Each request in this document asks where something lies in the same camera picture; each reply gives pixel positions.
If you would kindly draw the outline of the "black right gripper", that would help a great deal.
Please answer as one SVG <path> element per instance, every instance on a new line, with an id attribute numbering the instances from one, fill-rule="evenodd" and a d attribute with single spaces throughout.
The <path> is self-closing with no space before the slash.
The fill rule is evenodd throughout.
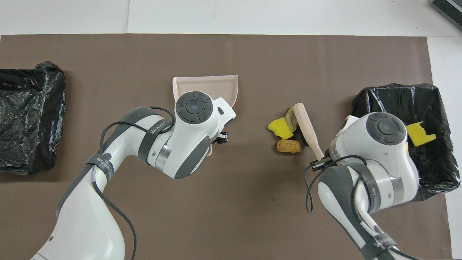
<path id="1" fill-rule="evenodd" d="M 313 172 L 332 167 L 332 166 L 337 166 L 337 163 L 334 163 L 332 158 L 330 156 L 325 156 L 321 158 L 320 160 L 315 160 L 310 163 L 310 168 L 312 169 Z"/>

